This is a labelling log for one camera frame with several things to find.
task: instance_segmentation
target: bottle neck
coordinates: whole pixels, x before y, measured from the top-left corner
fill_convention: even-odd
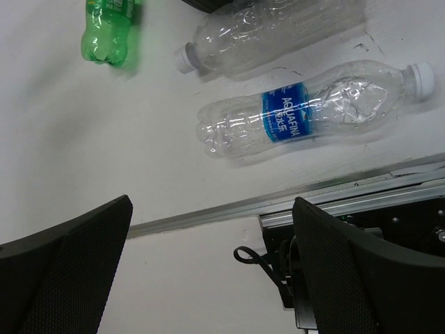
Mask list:
[[[411,66],[402,70],[403,81],[405,82],[405,92],[409,100],[416,100],[417,97],[417,82],[416,75]]]
[[[186,44],[186,53],[188,57],[188,61],[190,61],[191,65],[196,69],[200,69],[202,67],[201,61],[196,53],[196,45],[192,43]]]

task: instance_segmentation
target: plastic bottle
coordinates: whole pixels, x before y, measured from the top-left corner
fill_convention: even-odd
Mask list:
[[[196,131],[211,157],[245,157],[282,141],[371,131],[391,110],[434,89],[429,63],[400,71],[354,61],[292,86],[209,104],[198,114]]]
[[[364,21],[363,0],[235,0],[177,50],[178,70],[237,74]]]
[[[97,64],[122,66],[133,13],[134,0],[87,0],[82,57]]]

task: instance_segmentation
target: white wall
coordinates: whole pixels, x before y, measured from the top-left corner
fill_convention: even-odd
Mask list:
[[[264,254],[258,218],[129,240],[99,334],[303,333],[255,265],[233,250]]]

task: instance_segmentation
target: blue bottle label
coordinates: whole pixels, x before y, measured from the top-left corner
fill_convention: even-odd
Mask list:
[[[264,129],[271,141],[286,141],[312,134],[309,96],[303,83],[263,94]]]

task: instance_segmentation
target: clear plastic bottle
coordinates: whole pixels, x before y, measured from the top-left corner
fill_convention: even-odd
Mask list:
[[[237,74],[364,21],[363,0],[235,0],[209,15],[175,52],[182,73]]]
[[[429,63],[400,71],[353,61],[292,86],[209,104],[198,114],[196,131],[211,157],[245,157],[282,141],[371,131],[391,110],[424,100],[434,89]]]

